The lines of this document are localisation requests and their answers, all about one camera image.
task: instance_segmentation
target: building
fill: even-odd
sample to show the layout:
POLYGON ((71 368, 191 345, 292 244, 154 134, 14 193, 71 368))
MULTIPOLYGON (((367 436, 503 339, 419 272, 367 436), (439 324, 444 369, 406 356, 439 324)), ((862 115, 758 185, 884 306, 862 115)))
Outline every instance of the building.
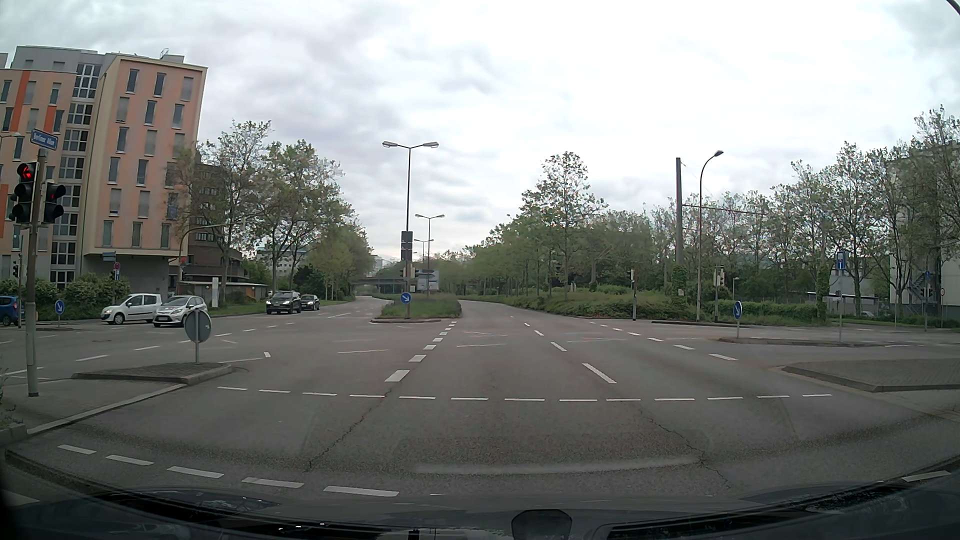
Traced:
MULTIPOLYGON (((0 66, 7 56, 0 53, 0 66)), ((65 214, 40 229, 39 277, 63 287, 82 273, 108 273, 115 258, 134 291, 176 290, 185 195, 171 171, 180 148, 197 139, 206 80, 205 67, 183 60, 18 46, 0 69, 5 217, 16 166, 36 159, 30 130, 60 140, 42 174, 66 185, 65 214)), ((0 279, 25 242, 18 226, 3 224, 0 279)))

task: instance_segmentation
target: dark suv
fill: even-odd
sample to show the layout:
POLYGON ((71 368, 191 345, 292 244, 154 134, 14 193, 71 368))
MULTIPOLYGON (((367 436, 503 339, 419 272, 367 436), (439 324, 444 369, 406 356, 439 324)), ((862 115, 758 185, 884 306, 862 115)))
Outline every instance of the dark suv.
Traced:
POLYGON ((297 291, 279 290, 267 301, 268 315, 271 313, 280 313, 281 311, 286 311, 287 313, 293 313, 294 311, 300 313, 303 311, 300 305, 300 294, 297 291))

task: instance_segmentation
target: traffic light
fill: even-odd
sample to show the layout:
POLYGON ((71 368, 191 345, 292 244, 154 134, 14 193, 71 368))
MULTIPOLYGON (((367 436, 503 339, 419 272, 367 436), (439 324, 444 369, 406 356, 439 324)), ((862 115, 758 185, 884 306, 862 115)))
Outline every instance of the traffic light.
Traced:
POLYGON ((34 178, 36 174, 36 161, 29 163, 20 163, 16 167, 16 174, 20 177, 19 184, 13 188, 11 202, 16 203, 7 214, 7 219, 17 223, 30 223, 30 210, 34 200, 34 178))
POLYGON ((66 195, 66 186, 63 184, 47 183, 47 191, 43 197, 43 223, 54 223, 63 215, 63 205, 57 199, 66 195))

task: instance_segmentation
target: black car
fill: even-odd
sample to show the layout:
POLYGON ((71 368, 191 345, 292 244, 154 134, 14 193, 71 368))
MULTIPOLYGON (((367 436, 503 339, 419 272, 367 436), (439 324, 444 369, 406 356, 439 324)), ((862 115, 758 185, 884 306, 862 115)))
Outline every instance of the black car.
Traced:
POLYGON ((300 304, 300 294, 292 290, 279 290, 267 301, 267 314, 286 311, 300 313, 303 308, 300 304))
POLYGON ((317 301, 317 297, 312 294, 304 294, 303 296, 301 296, 300 305, 303 306, 304 309, 309 309, 311 311, 314 311, 318 307, 320 307, 320 303, 317 301))

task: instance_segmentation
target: white car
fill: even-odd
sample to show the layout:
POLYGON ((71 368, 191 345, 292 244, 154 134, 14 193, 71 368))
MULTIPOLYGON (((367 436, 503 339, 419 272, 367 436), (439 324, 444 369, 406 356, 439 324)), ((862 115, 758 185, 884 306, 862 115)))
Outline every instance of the white car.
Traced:
POLYGON ((104 307, 100 320, 111 325, 122 325, 125 321, 151 321, 160 302, 158 294, 133 293, 116 306, 104 307))
POLYGON ((199 309, 206 311, 206 302, 199 296, 171 296, 156 309, 154 326, 163 325, 183 326, 183 316, 199 309))

